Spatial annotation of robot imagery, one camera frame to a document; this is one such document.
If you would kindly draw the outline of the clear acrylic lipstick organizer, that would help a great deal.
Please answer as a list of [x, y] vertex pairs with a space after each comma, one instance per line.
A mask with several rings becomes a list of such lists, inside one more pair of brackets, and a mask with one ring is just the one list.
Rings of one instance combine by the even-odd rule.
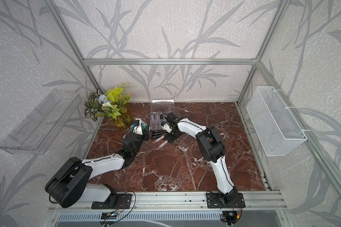
[[166, 120], [166, 115], [169, 112], [174, 112], [174, 99], [153, 99], [151, 100], [151, 111], [150, 111], [150, 126], [152, 128], [151, 116], [156, 115], [156, 129], [161, 130], [161, 122]]

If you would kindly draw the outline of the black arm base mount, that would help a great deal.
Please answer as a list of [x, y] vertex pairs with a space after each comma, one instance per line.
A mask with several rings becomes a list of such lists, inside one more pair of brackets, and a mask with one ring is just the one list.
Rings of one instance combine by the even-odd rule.
[[104, 202], [94, 201], [92, 203], [91, 209], [93, 210], [104, 210], [104, 209], [127, 210], [127, 209], [130, 209], [132, 197], [133, 195], [131, 193], [126, 193], [126, 194], [113, 193]]

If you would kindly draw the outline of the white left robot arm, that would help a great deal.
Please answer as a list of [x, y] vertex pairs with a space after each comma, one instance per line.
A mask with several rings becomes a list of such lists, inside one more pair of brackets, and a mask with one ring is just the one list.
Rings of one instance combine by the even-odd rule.
[[130, 132], [123, 137], [122, 149], [118, 152], [98, 159], [68, 159], [45, 186], [50, 202], [58, 203], [62, 208], [69, 208], [78, 202], [93, 202], [95, 209], [115, 207], [120, 200], [113, 189], [91, 184], [89, 180], [131, 165], [143, 141], [149, 140], [150, 131], [150, 126], [145, 123], [133, 124]]

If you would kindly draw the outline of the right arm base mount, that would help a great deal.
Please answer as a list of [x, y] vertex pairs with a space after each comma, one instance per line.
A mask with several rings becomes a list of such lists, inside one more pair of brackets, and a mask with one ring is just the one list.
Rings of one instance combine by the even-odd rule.
[[206, 192], [206, 202], [209, 209], [240, 208], [246, 207], [243, 194], [235, 190], [227, 194]]

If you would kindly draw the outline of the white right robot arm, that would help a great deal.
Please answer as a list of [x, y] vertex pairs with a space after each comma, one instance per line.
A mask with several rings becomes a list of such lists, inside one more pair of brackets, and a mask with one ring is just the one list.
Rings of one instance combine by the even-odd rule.
[[203, 159], [213, 169], [220, 198], [228, 203], [236, 197], [238, 191], [226, 166], [225, 144], [214, 126], [202, 126], [170, 112], [166, 115], [166, 122], [162, 124], [162, 128], [167, 131], [168, 142], [174, 142], [183, 134], [195, 138]]

